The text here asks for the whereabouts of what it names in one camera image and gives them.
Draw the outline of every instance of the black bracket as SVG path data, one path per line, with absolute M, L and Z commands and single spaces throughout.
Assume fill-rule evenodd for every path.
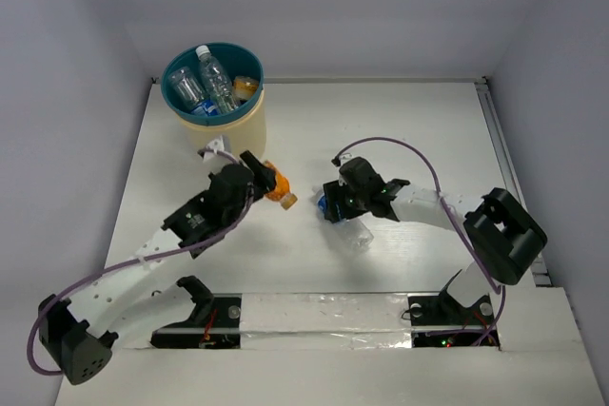
M 494 320 L 494 315 L 491 313 L 483 313 L 482 309 L 491 309 L 491 300 L 488 295 L 481 297 L 476 303 L 469 307 L 455 307 L 454 303 L 449 306 L 443 303 L 440 295 L 417 295 L 408 296 L 408 309 L 403 313 L 403 319 L 410 317 L 410 324 L 413 327 L 447 327 L 447 326 L 464 326 L 467 324 L 475 324 L 478 321 L 475 319 L 474 313 L 483 316 L 487 323 Z
M 42 301 L 42 310 L 55 296 Z M 40 327 L 39 338 L 57 366 L 72 385 L 88 381 L 108 364 L 111 347 L 118 339 L 115 333 L 106 332 L 96 338 L 87 332 L 88 322 L 76 321 L 68 310 L 69 300 L 59 301 L 49 310 Z
M 206 285 L 194 276 L 180 278 L 176 282 L 176 285 L 186 289 L 194 303 L 194 309 L 190 313 L 190 316 L 188 316 L 187 322 L 192 325 L 198 325 L 209 319 L 214 296 Z
M 163 332 L 155 332 L 150 344 L 158 349 L 238 349 L 240 317 L 241 296 L 216 297 L 205 320 L 172 323 L 163 327 Z

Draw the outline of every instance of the cable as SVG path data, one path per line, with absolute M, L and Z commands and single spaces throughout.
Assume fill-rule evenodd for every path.
M 499 343 L 497 342 L 495 337 L 493 337 L 492 335 L 489 335 L 487 338 L 490 340 L 491 344 L 493 344 L 494 346 L 499 347 Z
M 497 315 L 495 316 L 495 320 L 493 320 L 486 331 L 482 333 L 482 335 L 476 339 L 476 341 L 472 344 L 472 346 L 480 346 L 481 342 L 484 341 L 485 338 L 490 336 L 491 332 L 497 327 L 497 322 L 503 313 L 503 307 L 505 306 L 505 286 L 501 286 L 501 303 L 499 305 L 499 310 L 497 311 Z
M 458 335 L 459 333 L 464 333 L 462 330 L 467 326 L 467 324 L 469 323 L 469 318 L 467 318 L 465 320 L 465 322 L 463 323 L 463 327 L 461 330 L 459 330 L 457 333 L 454 333 L 453 335 L 451 335 L 450 337 L 448 337 L 448 339 L 454 338 L 456 335 Z
M 203 337 L 200 342 L 209 341 L 209 330 L 213 327 L 213 321 L 216 320 L 216 316 L 218 315 L 218 309 L 214 309 L 211 313 L 211 317 L 209 318 L 209 322 L 206 325 L 206 328 L 203 332 Z
M 455 216 L 453 215 L 452 211 L 450 210 L 450 206 L 448 205 L 448 203 L 442 196 L 442 188 L 440 187 L 440 179 L 438 178 L 438 173 L 436 173 L 436 169 L 431 164 L 431 162 L 429 162 L 429 160 L 424 156 L 424 154 L 422 152 L 420 152 L 415 146 L 409 145 L 406 142 L 402 142 L 400 140 L 396 140 L 394 138 L 389 138 L 389 137 L 368 137 L 368 138 L 362 138 L 361 140 L 358 140 L 357 142 L 353 142 L 352 144 L 345 146 L 343 149 L 341 149 L 338 152 L 338 154 L 336 155 L 335 158 L 338 159 L 342 154 L 344 154 L 351 147 L 360 145 L 362 143 L 367 143 L 367 142 L 389 142 L 389 143 L 395 143 L 396 145 L 401 145 L 407 149 L 410 149 L 412 152 L 417 154 L 423 162 L 425 162 L 425 164 L 427 165 L 427 168 L 429 168 L 429 171 L 431 172 L 431 176 L 434 180 L 434 186 L 436 187 L 436 192 L 438 193 L 438 197 L 440 199 L 440 204 L 442 205 L 442 209 L 446 213 L 446 217 L 450 221 L 450 224 L 453 226 L 453 229 L 455 230 L 455 232 L 457 232 L 457 235 L 459 235 L 459 238 L 461 239 L 462 243 L 465 245 L 465 248 L 467 248 L 467 250 L 469 251 L 469 254 L 474 259 L 474 262 L 476 263 L 476 265 L 480 268 L 480 270 L 484 274 L 484 277 L 488 281 L 493 292 L 495 292 L 496 294 L 499 294 L 501 292 L 501 288 L 493 281 L 493 278 L 491 277 L 490 273 L 488 273 L 488 271 L 486 270 L 486 267 L 484 266 L 484 264 L 478 257 L 478 254 L 476 254 L 476 251 L 474 250 L 473 246 L 469 243 L 469 240 L 467 239 L 467 235 L 463 232 L 461 225 L 455 219 Z
M 486 321 L 482 318 L 482 316 L 480 314 L 478 314 L 477 311 L 474 311 L 474 317 L 480 321 L 480 323 L 484 327 L 484 330 L 486 330 Z
M 232 155 L 225 153 L 224 151 L 214 151 L 211 148 L 203 148 L 199 152 L 202 152 L 202 151 L 203 152 L 212 152 L 214 154 L 217 154 L 219 156 L 229 159 L 230 161 L 232 161 L 235 164 L 238 164 L 238 161 Z M 175 256 L 177 254 L 182 254 L 184 252 L 187 252 L 187 251 L 190 251 L 193 249 L 200 249 L 200 248 L 206 248 L 206 247 L 211 246 L 215 242 L 220 241 L 223 237 L 226 236 L 226 234 L 228 232 L 230 232 L 237 225 L 239 225 L 239 223 L 244 219 L 247 212 L 249 211 L 249 208 L 251 207 L 252 203 L 253 203 L 253 198 L 250 196 L 247 199 L 246 206 L 244 207 L 244 210 L 241 212 L 241 215 L 239 216 L 239 218 L 237 218 L 237 220 L 235 222 L 233 222 L 227 228 L 218 232 L 213 237 L 208 238 L 207 240 L 204 240 L 202 242 L 196 242 L 196 243 L 192 244 L 191 246 L 182 247 L 179 249 L 173 249 L 173 250 L 167 251 L 167 252 L 151 254 L 149 256 L 144 256 L 144 260 L 145 261 L 158 261 L 159 259 L 165 259 L 167 257 Z M 69 286 L 66 289 L 59 292 L 55 297 L 53 297 L 53 299 L 50 300 L 46 304 L 46 306 L 38 313 L 38 317 L 36 318 L 36 321 L 33 323 L 33 325 L 31 326 L 31 329 L 29 330 L 27 356 L 28 356 L 28 363 L 29 363 L 29 366 L 31 367 L 31 369 L 33 371 L 35 371 L 36 373 L 38 373 L 39 375 L 43 375 L 43 376 L 61 376 L 62 375 L 62 372 L 60 370 L 51 371 L 51 370 L 47 370 L 47 369 L 41 367 L 36 362 L 36 359 L 35 359 L 34 353 L 33 353 L 34 341 L 36 339 L 36 334 L 38 333 L 38 331 L 40 329 L 40 325 L 42 324 L 42 321 L 45 318 L 45 316 L 49 313 L 50 309 L 55 304 L 57 304 L 59 301 L 65 299 L 65 298 L 69 297 L 70 295 L 72 295 L 74 292 L 76 292 L 81 287 L 84 287 L 96 280 L 99 280 L 102 276 L 104 276 L 108 273 L 112 273 L 114 271 L 121 270 L 123 268 L 128 268 L 128 267 L 134 266 L 134 265 L 139 265 L 139 264 L 141 264 L 140 259 L 131 259 L 129 261 L 123 261 L 120 263 L 116 263 L 115 265 L 104 268 L 100 272 L 93 273 L 91 275 L 88 275 L 88 276 L 82 278 L 81 280 L 75 282 L 71 286 Z
M 358 140 L 356 142 L 351 143 L 350 145 L 345 146 L 343 149 L 341 149 L 338 152 L 338 154 L 336 154 L 335 159 L 339 159 L 342 154 L 344 154 L 348 149 L 352 148 L 353 146 L 361 145 L 362 143 L 368 143 L 368 142 L 389 142 L 389 143 L 394 143 L 396 145 L 403 146 L 407 149 L 410 149 L 417 156 L 419 156 L 419 158 L 423 162 L 425 162 L 425 165 L 427 165 L 427 168 L 429 169 L 429 171 L 431 173 L 431 177 L 434 180 L 434 186 L 436 188 L 436 192 L 438 193 L 438 197 L 440 199 L 440 204 L 442 205 L 442 209 L 446 213 L 446 217 L 450 221 L 450 224 L 453 226 L 453 229 L 455 230 L 455 232 L 457 232 L 457 235 L 459 235 L 459 238 L 461 239 L 462 243 L 465 245 L 465 248 L 467 249 L 467 251 L 469 251 L 469 254 L 474 259 L 474 262 L 476 263 L 476 265 L 480 268 L 480 270 L 484 274 L 484 277 L 488 281 L 488 284 L 491 286 L 491 289 L 493 290 L 493 292 L 495 292 L 496 294 L 501 294 L 501 304 L 500 304 L 499 311 L 497 312 L 497 316 L 495 317 L 495 320 L 493 320 L 493 322 L 485 330 L 468 329 L 465 326 L 463 326 L 463 328 L 461 330 L 457 331 L 456 333 L 454 333 L 453 330 L 446 330 L 446 331 L 440 330 L 440 331 L 426 333 L 426 335 L 428 335 L 428 336 L 458 335 L 460 333 L 482 333 L 482 335 L 472 344 L 472 346 L 480 345 L 480 343 L 482 341 L 484 341 L 485 338 L 488 338 L 490 336 L 491 332 L 497 326 L 497 322 L 498 322 L 499 318 L 501 317 L 501 313 L 503 312 L 503 306 L 505 305 L 505 286 L 504 285 L 499 286 L 493 281 L 493 278 L 491 277 L 490 273 L 488 273 L 488 270 L 486 270 L 486 267 L 484 266 L 484 264 L 478 257 L 478 254 L 476 254 L 474 247 L 470 244 L 469 240 L 467 239 L 467 235 L 463 232 L 461 225 L 455 219 L 455 216 L 453 215 L 452 211 L 450 210 L 450 206 L 444 199 L 444 197 L 442 195 L 442 188 L 440 186 L 440 179 L 438 178 L 438 173 L 436 173 L 436 169 L 431 164 L 431 162 L 429 162 L 429 160 L 425 157 L 425 155 L 422 152 L 420 152 L 415 146 L 410 145 L 406 142 L 402 142 L 400 140 L 396 140 L 395 138 L 367 137 L 367 138 L 362 138 L 361 140 Z

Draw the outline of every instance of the white wall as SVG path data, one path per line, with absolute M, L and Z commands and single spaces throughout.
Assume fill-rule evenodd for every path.
M 112 1 L 154 76 L 181 50 L 224 40 L 274 77 L 479 77 L 534 0 Z
M 29 370 L 27 331 L 104 263 L 149 78 L 108 0 L 0 11 L 0 404 L 45 406 L 59 378 Z
M 492 83 L 544 257 L 609 398 L 609 0 L 540 0 Z

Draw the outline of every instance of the teal bin rim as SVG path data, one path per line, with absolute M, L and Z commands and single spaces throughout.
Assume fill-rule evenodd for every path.
M 209 117 L 207 117 L 207 116 L 197 116 L 197 115 L 194 115 L 194 114 L 187 113 L 186 111 L 182 111 L 180 108 L 175 106 L 170 101 L 170 98 L 169 98 L 168 93 L 167 93 L 168 90 L 173 90 L 170 87 L 169 83 L 167 82 L 168 71 L 169 71 L 170 68 L 173 71 L 173 67 L 175 66 L 176 62 L 181 60 L 184 57 L 185 54 L 188 54 L 190 52 L 195 52 L 195 49 L 200 46 L 200 45 L 197 45 L 196 47 L 189 48 L 186 51 L 183 51 L 180 54 L 178 54 L 176 57 L 174 57 L 171 60 L 171 62 L 167 65 L 165 70 L 163 71 L 163 76 L 161 77 L 161 93 L 163 94 L 163 98 L 165 99 L 165 103 L 173 111 L 175 111 L 175 113 L 178 116 L 180 116 L 182 119 L 184 119 L 185 121 L 188 121 L 190 123 L 193 123 L 193 124 L 195 124 L 197 126 L 223 126 L 225 124 L 229 124 L 229 123 L 232 123 L 234 121 L 237 121 L 240 118 L 243 118 L 249 111 L 251 111 L 252 108 L 254 108 L 256 106 L 256 103 L 258 103 L 258 100 L 260 99 L 260 95 L 261 95 L 261 93 L 263 91 L 263 82 L 265 80 L 265 72 L 263 70 L 262 64 L 260 63 L 260 60 L 258 59 L 258 57 L 256 57 L 256 54 L 251 52 L 249 49 L 244 48 L 244 47 L 240 47 L 239 45 L 235 45 L 233 43 L 228 43 L 228 42 L 212 42 L 212 43 L 205 43 L 205 44 L 201 44 L 201 45 L 208 46 L 210 48 L 210 50 L 212 48 L 216 48 L 216 47 L 238 48 L 241 51 L 244 51 L 247 54 L 249 54 L 256 61 L 256 64 L 258 65 L 258 67 L 260 69 L 260 84 L 258 85 L 258 88 L 256 89 L 256 92 L 254 92 L 254 95 L 252 95 L 251 98 L 247 102 L 245 102 L 244 104 L 239 106 L 234 111 L 231 111 L 230 113 L 227 113 L 227 114 L 218 114 L 216 116 L 209 116 Z

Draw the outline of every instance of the bottle cap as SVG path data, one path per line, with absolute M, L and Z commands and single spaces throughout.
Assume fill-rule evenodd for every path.
M 209 48 L 206 45 L 200 45 L 195 49 L 195 52 L 197 53 L 197 57 L 199 59 L 201 59 L 201 57 L 205 56 L 206 54 L 210 54 Z
M 291 192 L 286 193 L 281 200 L 279 200 L 279 204 L 283 209 L 289 209 L 292 205 L 298 201 L 298 197 L 296 197 Z

